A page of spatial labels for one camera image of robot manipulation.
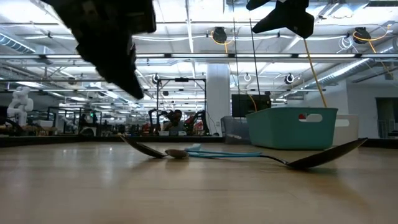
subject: teal basket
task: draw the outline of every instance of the teal basket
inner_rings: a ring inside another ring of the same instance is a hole
[[[270,108],[248,114],[250,140],[255,146],[272,149],[328,149],[333,144],[337,110]]]

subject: ceiling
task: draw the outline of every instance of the ceiling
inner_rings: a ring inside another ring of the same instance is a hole
[[[263,34],[253,34],[252,41],[251,25],[262,19],[274,8],[274,3],[270,3],[260,9],[248,12],[240,1],[236,2],[235,11],[231,5],[225,4],[230,0],[154,0],[155,12],[157,15],[157,31],[153,34],[135,35],[134,41],[137,45],[139,54],[158,54],[158,53],[195,53],[195,54],[265,54],[265,53],[305,53],[303,41],[297,39],[294,33],[287,29],[273,30]],[[309,51],[313,54],[344,54],[369,51],[368,44],[350,43],[352,39],[342,42],[344,36],[351,35],[355,27],[365,27],[373,38],[382,37],[374,41],[374,45],[379,45],[396,35],[398,25],[398,7],[365,7],[369,1],[349,1],[354,4],[337,7],[338,4],[327,4],[328,1],[310,1],[307,12],[318,17],[326,6],[331,6],[331,10],[324,14],[323,19],[317,19],[314,33],[308,39]],[[337,11],[328,14],[332,9]],[[227,45],[216,44],[211,38],[211,32],[215,27],[224,27],[224,30],[231,41]],[[189,30],[192,31],[193,44],[190,46]],[[39,3],[39,0],[2,0],[0,1],[0,34],[8,35],[18,42],[32,48],[42,49],[46,47],[47,52],[53,54],[75,54],[76,40],[70,31],[60,22],[54,10],[46,5]],[[9,47],[0,45],[0,55],[19,54]],[[21,73],[22,78],[30,79],[44,78],[47,67],[47,77],[51,74],[53,79],[67,79],[75,77],[77,79],[99,80],[101,77],[96,73],[95,68],[81,62],[80,67],[74,67],[74,60],[53,60],[52,65],[44,65],[34,60],[7,60],[3,61],[3,67],[8,65],[28,70],[29,75]],[[138,70],[140,82],[147,89],[155,88],[152,84],[154,74],[161,78],[188,77],[205,78],[207,74],[206,60],[180,61],[172,58],[157,60],[138,60]],[[312,79],[312,72],[309,63],[306,61],[280,62],[278,60],[269,62],[258,62],[257,72],[254,62],[242,61],[238,59],[223,62],[230,67],[232,78],[239,77],[241,86],[248,88],[257,87],[256,73],[261,88],[291,88],[284,83],[286,74],[293,74],[301,79],[300,83]],[[337,63],[330,60],[315,64],[317,73],[327,71]],[[250,81],[245,80],[245,76],[251,77]],[[90,83],[78,82],[74,85],[68,83],[53,83],[51,89],[84,89]],[[174,83],[168,85],[170,88],[194,88],[194,83]],[[113,89],[116,86],[103,82],[101,88]],[[91,102],[118,102],[110,96],[98,96],[97,92],[65,92],[59,93],[67,97],[86,98]],[[144,101],[136,102],[134,98],[123,92],[114,92],[131,103],[138,103],[142,109],[153,108],[153,100],[149,96]],[[202,91],[190,93],[172,93],[169,98],[203,98]],[[58,97],[60,101],[65,101],[65,97]]]

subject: black monitor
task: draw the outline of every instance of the black monitor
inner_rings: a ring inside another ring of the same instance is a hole
[[[271,99],[269,95],[251,95],[256,102],[257,111],[268,109],[271,107]],[[254,103],[249,95],[232,94],[232,117],[244,118],[247,114],[256,112]]]

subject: wooden table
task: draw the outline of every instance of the wooden table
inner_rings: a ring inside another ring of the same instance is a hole
[[[0,151],[0,223],[397,223],[397,161],[361,148],[300,172],[260,158],[151,159],[122,142],[13,147]]]

